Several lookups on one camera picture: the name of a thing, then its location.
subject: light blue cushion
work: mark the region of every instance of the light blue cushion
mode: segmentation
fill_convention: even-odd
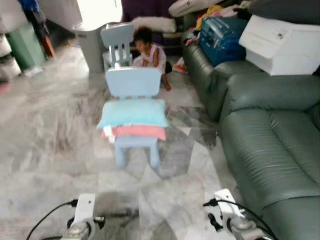
[[[128,99],[108,101],[102,109],[97,129],[122,125],[166,127],[165,101],[160,99]]]

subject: plastic chair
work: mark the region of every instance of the plastic chair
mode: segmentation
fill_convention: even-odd
[[[134,40],[132,23],[107,26],[101,30],[100,35],[104,46],[109,49],[102,54],[105,72],[109,68],[114,68],[116,63],[121,66],[132,65],[132,54],[130,54],[130,42]]]
[[[137,99],[139,97],[151,98],[158,94],[161,81],[161,72],[156,68],[122,67],[110,69],[105,73],[105,79],[114,97],[120,101],[126,98]],[[118,168],[124,168],[128,164],[125,156],[127,148],[149,148],[149,165],[156,168],[160,165],[160,156],[157,145],[158,139],[150,136],[121,136],[116,137],[115,164]]]

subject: green leather sofa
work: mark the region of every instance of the green leather sofa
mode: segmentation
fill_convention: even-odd
[[[184,33],[182,41],[188,37],[188,34],[189,31]],[[245,60],[223,62],[213,67],[202,49],[195,44],[185,46],[182,43],[182,53],[200,101],[214,121],[219,120],[228,79],[235,74],[260,72],[259,68]]]
[[[248,207],[280,240],[320,239],[320,77],[232,76],[220,127]]]

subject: child's hair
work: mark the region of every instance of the child's hair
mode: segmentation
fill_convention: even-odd
[[[146,26],[141,26],[134,31],[133,34],[134,41],[143,41],[145,44],[152,43],[152,30]]]

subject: white printer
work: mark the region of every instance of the white printer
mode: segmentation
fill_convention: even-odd
[[[246,59],[273,75],[311,75],[320,65],[320,26],[253,15],[239,44]]]

